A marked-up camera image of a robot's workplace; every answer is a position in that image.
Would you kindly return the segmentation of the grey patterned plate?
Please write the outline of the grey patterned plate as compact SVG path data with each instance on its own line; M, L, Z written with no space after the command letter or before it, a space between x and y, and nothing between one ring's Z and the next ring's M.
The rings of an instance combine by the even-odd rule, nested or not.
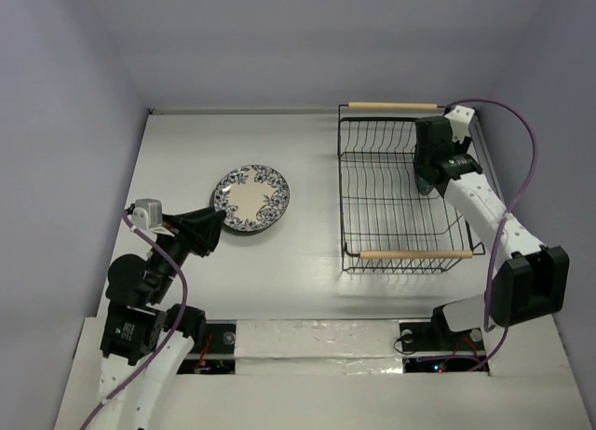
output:
M213 191L237 206L243 217L276 223L287 211L291 196L290 186L280 172L256 164L233 169Z

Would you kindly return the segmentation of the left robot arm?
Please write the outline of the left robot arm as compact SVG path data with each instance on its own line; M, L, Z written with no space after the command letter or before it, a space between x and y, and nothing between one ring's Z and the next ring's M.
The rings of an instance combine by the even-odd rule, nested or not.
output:
M150 247L124 254L108 269L107 313L100 351L98 404L84 429L149 429L184 358L206 340L206 314L188 305L182 266L217 247L225 212L203 208L170 215L145 198L122 213L130 232Z

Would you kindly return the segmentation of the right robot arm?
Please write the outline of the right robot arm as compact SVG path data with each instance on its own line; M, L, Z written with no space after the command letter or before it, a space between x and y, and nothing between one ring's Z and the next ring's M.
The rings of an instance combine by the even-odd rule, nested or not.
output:
M549 247L511 214L468 152L469 122L454 114L415 121L413 168L422 195L453 206L489 250L482 325L509 328L562 310L570 258Z

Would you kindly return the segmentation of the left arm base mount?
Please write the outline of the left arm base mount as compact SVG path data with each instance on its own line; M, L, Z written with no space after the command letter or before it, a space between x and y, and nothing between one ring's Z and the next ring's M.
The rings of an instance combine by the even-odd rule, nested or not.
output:
M208 321L203 344L185 357L178 375L227 375L236 372L236 321Z

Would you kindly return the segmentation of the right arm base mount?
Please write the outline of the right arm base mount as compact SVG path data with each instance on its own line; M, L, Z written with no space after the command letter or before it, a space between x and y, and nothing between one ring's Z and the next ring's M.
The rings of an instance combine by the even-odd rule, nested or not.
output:
M439 307L431 318L400 321L399 330L393 349L405 373L490 372L481 329L451 330Z

